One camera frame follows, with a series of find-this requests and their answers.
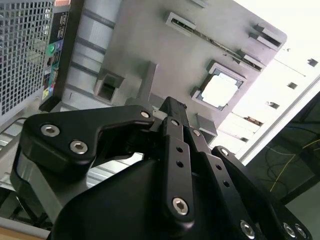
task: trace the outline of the silver screw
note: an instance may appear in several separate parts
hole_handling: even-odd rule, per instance
[[[295,231],[287,223],[284,222],[283,227],[287,234],[289,234],[292,238],[296,238]]]
[[[225,149],[223,149],[223,148],[221,148],[221,152],[222,152],[224,155],[226,155],[226,156],[229,155],[229,153],[227,152],[227,150],[225,150]]]
[[[197,135],[198,137],[201,135],[200,132],[199,132],[198,130],[195,130],[195,129],[193,130],[193,133],[194,133],[195,135]]]
[[[60,130],[57,126],[46,124],[41,127],[41,132],[43,135],[48,137],[55,137],[58,136],[60,133]]]
[[[255,231],[253,228],[244,220],[240,221],[240,228],[242,232],[247,236],[248,239],[255,239]]]
[[[298,231],[298,233],[301,234],[301,236],[303,238],[305,238],[305,239],[307,238],[307,234],[305,233],[305,231],[298,224],[295,225],[295,228]]]
[[[146,118],[146,119],[150,118],[149,113],[147,113],[146,111],[142,111],[142,112],[141,112],[141,115],[142,115],[142,117],[144,117],[144,118]]]
[[[83,141],[73,141],[70,143],[70,149],[76,154],[85,154],[88,151],[88,146]]]
[[[172,200],[172,205],[174,209],[180,215],[187,215],[188,213],[188,205],[187,203],[180,197],[176,197]]]
[[[174,119],[171,120],[171,123],[172,123],[173,125],[179,126],[179,123],[178,123],[176,120],[174,120]]]

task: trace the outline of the metal mesh panel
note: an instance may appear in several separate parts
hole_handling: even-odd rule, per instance
[[[0,2],[1,115],[41,88],[53,1]]]

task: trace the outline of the yellow cable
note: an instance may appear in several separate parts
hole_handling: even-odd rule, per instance
[[[281,174],[285,171],[286,167],[287,167],[288,164],[295,158],[295,156],[296,156],[296,155],[293,155],[293,156],[290,158],[290,160],[284,165],[284,167],[282,168],[281,172],[280,172],[279,175],[276,177],[276,180],[274,181],[274,183],[273,183],[273,185],[272,185],[272,187],[271,187],[271,189],[270,189],[270,192],[272,192],[272,190],[274,189],[276,183],[278,182]]]
[[[311,143],[309,143],[309,144],[305,145],[302,149],[305,149],[305,148],[309,147],[310,145],[315,144],[315,143],[317,143],[317,142],[319,142],[319,141],[320,141],[320,139],[315,140],[315,141],[313,141],[313,142],[311,142]]]
[[[277,153],[277,154],[280,154],[280,155],[287,155],[287,156],[295,155],[295,154],[293,154],[293,153],[283,153],[283,152],[279,152],[279,151],[276,151],[276,150],[274,150],[273,148],[268,147],[268,146],[265,146],[265,147],[266,147],[267,149],[270,149],[271,151]]]
[[[313,141],[313,142],[311,142],[311,143],[303,146],[302,149],[305,149],[305,148],[309,147],[310,145],[315,144],[315,143],[317,143],[317,142],[320,142],[320,139],[315,140],[315,141]],[[294,155],[290,158],[290,160],[284,165],[284,167],[282,168],[281,172],[280,172],[279,175],[276,177],[276,180],[274,181],[274,183],[273,183],[273,185],[272,185],[272,187],[271,187],[271,189],[270,189],[270,192],[272,192],[272,190],[274,189],[275,185],[277,184],[277,181],[279,180],[280,176],[281,176],[282,173],[285,171],[285,169],[286,169],[286,167],[288,166],[288,164],[291,163],[291,161],[295,158],[295,156],[296,156],[296,154],[294,154]]]

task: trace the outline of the black metal bracket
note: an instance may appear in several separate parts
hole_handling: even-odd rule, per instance
[[[50,240],[305,239],[297,226],[312,239],[228,150],[211,153],[183,103],[168,97],[160,110],[164,120],[134,105],[26,120],[11,180],[40,200]],[[90,167],[135,152],[142,161],[84,188]]]
[[[250,209],[251,218],[258,222],[267,239],[312,239],[302,222],[276,200],[230,151],[216,146],[212,154],[223,161],[245,206]]]

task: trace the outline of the mounting hole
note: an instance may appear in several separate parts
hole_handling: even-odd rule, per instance
[[[182,148],[181,147],[176,147],[176,150],[179,152],[179,153],[183,153],[184,151],[182,150]]]
[[[216,167],[217,169],[219,169],[219,170],[222,170],[222,167],[221,167],[220,165],[218,165],[218,164],[216,164],[215,167]]]
[[[181,161],[176,161],[176,164],[178,165],[179,168],[184,167],[184,164]]]
[[[227,187],[230,188],[230,184],[227,181],[223,181],[223,184]]]

